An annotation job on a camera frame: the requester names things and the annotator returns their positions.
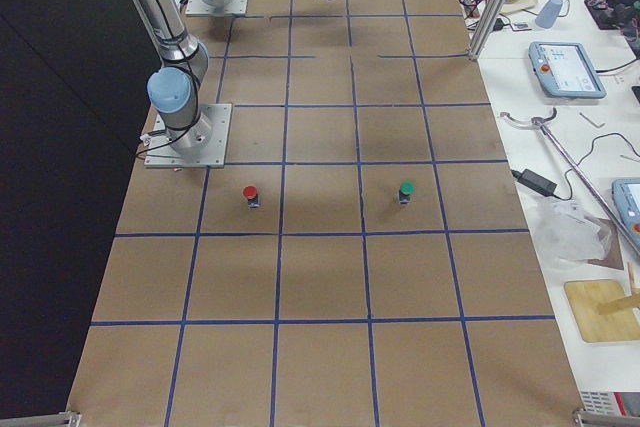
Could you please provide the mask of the green push button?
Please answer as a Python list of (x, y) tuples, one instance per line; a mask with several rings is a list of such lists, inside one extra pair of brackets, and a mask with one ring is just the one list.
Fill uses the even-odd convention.
[(408, 204), (415, 192), (415, 186), (410, 181), (405, 181), (400, 184), (398, 189), (398, 202), (401, 205)]

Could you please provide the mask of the red push button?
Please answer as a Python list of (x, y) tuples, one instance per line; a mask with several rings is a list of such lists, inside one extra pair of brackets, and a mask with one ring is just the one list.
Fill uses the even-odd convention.
[(247, 206), (250, 209), (259, 208), (261, 205), (259, 190), (254, 185), (248, 185), (243, 188), (242, 195), (246, 200)]

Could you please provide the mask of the blue plastic cup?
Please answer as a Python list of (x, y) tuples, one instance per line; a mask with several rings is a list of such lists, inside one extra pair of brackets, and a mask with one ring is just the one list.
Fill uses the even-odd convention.
[(548, 0), (536, 15), (535, 25), (540, 29), (551, 29), (556, 23), (563, 5), (563, 0)]

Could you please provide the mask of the far teach pendant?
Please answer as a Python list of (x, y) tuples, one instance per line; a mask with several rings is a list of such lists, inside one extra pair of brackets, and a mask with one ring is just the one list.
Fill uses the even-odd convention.
[(528, 56), (533, 72), (548, 96), (576, 99), (606, 97), (606, 89), (582, 44), (532, 42)]

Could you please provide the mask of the teach pendant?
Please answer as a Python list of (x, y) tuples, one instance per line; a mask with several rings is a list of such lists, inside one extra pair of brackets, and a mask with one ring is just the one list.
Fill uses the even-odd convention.
[(624, 225), (626, 238), (636, 253), (639, 253), (639, 179), (614, 180), (612, 197)]
[(606, 89), (582, 44), (532, 42), (528, 56), (533, 72), (548, 96), (576, 99), (606, 97)]

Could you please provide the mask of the metal reacher stick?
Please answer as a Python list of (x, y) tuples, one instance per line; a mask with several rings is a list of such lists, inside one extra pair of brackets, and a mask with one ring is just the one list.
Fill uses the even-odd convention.
[(568, 164), (569, 169), (578, 177), (578, 179), (582, 182), (582, 184), (585, 186), (594, 200), (598, 203), (600, 208), (613, 222), (618, 233), (624, 238), (629, 247), (635, 252), (636, 256), (639, 256), (639, 246), (635, 243), (633, 234), (621, 220), (620, 215), (611, 208), (604, 196), (598, 191), (595, 185), (580, 168), (578, 162), (569, 154), (569, 152), (555, 136), (555, 134), (551, 131), (549, 124), (557, 117), (557, 114), (557, 108), (553, 107), (551, 113), (548, 116), (534, 116), (531, 117), (528, 121), (518, 120), (506, 111), (500, 112), (499, 117), (506, 119), (513, 126), (522, 130), (539, 130), (542, 135), (551, 142), (551, 145), (554, 147), (554, 149)]

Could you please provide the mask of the black power adapter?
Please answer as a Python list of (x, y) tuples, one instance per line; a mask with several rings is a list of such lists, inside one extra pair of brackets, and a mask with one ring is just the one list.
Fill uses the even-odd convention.
[(555, 195), (557, 184), (529, 169), (512, 170), (512, 175), (518, 183), (544, 197)]

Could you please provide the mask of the clear plastic bag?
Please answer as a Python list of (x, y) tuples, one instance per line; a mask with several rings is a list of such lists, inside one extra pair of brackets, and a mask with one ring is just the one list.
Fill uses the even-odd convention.
[(544, 260), (623, 269), (617, 231), (610, 220), (594, 217), (575, 200), (545, 198), (533, 212), (534, 246)]

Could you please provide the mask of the near teach pendant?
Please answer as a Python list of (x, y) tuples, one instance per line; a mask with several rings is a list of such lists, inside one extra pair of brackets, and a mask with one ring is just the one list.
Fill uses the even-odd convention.
[(639, 179), (614, 180), (612, 197), (624, 225), (626, 238), (636, 253), (639, 253)]

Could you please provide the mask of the wooden cutting board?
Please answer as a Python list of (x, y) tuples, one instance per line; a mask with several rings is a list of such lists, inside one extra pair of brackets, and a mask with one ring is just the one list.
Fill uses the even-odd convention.
[(626, 295), (615, 280), (571, 281), (564, 291), (582, 340), (606, 343), (639, 340), (639, 294)]

